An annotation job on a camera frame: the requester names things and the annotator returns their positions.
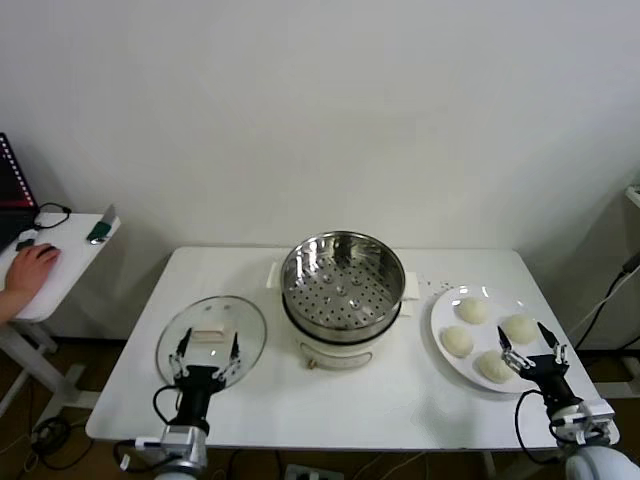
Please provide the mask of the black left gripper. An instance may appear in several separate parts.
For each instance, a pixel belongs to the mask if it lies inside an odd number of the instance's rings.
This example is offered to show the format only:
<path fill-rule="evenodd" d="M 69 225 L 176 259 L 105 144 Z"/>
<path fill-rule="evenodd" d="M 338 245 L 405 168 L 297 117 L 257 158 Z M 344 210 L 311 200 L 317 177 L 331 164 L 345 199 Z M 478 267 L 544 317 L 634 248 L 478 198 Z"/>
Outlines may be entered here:
<path fill-rule="evenodd" d="M 210 399 L 221 392 L 224 385 L 233 385 L 241 373 L 238 332 L 215 346 L 210 353 L 211 366 L 188 366 L 186 356 L 193 328 L 167 340 L 167 383 L 180 392 L 177 415 L 172 425 L 207 425 Z"/>

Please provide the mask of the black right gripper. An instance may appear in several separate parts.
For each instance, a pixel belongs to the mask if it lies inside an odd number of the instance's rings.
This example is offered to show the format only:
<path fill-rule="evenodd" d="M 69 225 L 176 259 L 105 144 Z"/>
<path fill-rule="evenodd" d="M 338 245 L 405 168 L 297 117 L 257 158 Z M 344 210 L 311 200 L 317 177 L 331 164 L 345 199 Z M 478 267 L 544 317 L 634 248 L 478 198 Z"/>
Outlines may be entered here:
<path fill-rule="evenodd" d="M 566 359 L 567 345 L 561 344 L 555 334 L 541 322 L 538 322 L 537 326 L 554 356 L 546 354 L 523 357 L 513 349 L 508 336 L 498 326 L 501 357 L 521 378 L 539 387 L 545 405 L 574 405 L 575 395 L 565 380 L 565 374 L 569 369 Z"/>

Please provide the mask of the person's bare hand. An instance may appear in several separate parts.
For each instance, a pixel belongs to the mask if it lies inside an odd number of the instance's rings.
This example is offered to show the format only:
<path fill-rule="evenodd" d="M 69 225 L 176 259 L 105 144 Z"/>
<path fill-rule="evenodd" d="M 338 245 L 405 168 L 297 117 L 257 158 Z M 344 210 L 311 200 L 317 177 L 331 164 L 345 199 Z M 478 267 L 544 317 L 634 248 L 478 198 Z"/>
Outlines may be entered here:
<path fill-rule="evenodd" d="M 5 276 L 4 290 L 23 303 L 28 303 L 45 284 L 59 255 L 60 250 L 51 244 L 21 249 Z"/>

